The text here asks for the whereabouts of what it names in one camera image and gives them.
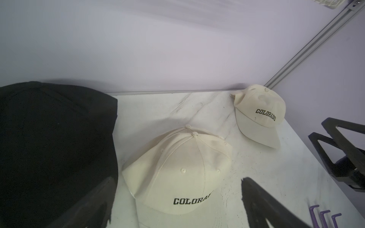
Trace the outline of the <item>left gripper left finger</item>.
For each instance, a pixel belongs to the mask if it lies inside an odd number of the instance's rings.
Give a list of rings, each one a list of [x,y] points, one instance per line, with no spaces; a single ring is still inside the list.
[[[104,179],[85,197],[48,225],[49,228],[105,228],[111,221],[111,211],[117,190],[112,177]]]

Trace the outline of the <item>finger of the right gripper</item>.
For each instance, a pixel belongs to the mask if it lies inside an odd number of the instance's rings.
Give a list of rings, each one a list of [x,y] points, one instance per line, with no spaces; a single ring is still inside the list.
[[[347,129],[360,134],[365,134],[365,126],[358,123],[352,123],[344,120],[339,120],[335,118],[327,118],[322,122],[322,126],[327,131],[327,133],[332,137],[332,139],[337,143],[340,149],[345,153],[345,155],[350,159],[354,166],[359,171],[365,170],[365,153],[361,152],[360,149],[355,147],[348,139],[346,139],[338,127]]]
[[[319,142],[324,142],[334,148],[340,149],[337,143],[327,136],[311,133],[309,139],[319,154],[327,172],[337,181],[345,183],[356,192],[365,191],[365,176],[355,167],[351,160],[344,156],[333,163]]]

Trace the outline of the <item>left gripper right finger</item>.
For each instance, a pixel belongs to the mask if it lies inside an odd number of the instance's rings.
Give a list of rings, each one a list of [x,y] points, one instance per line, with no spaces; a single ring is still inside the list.
[[[287,210],[280,202],[260,187],[253,179],[241,180],[242,202],[249,227],[308,228],[305,222]]]

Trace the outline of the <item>plain black cap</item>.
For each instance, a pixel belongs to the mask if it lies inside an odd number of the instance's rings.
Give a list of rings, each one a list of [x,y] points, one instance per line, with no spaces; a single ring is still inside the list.
[[[1,227],[48,228],[104,179],[118,183],[117,104],[76,85],[1,87]]]

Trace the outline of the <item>cream Colorado cap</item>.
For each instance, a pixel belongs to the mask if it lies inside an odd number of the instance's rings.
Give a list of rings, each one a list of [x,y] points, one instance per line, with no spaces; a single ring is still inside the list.
[[[231,97],[241,133],[257,143],[279,149],[276,127],[285,118],[285,101],[273,90],[258,84],[233,91]]]

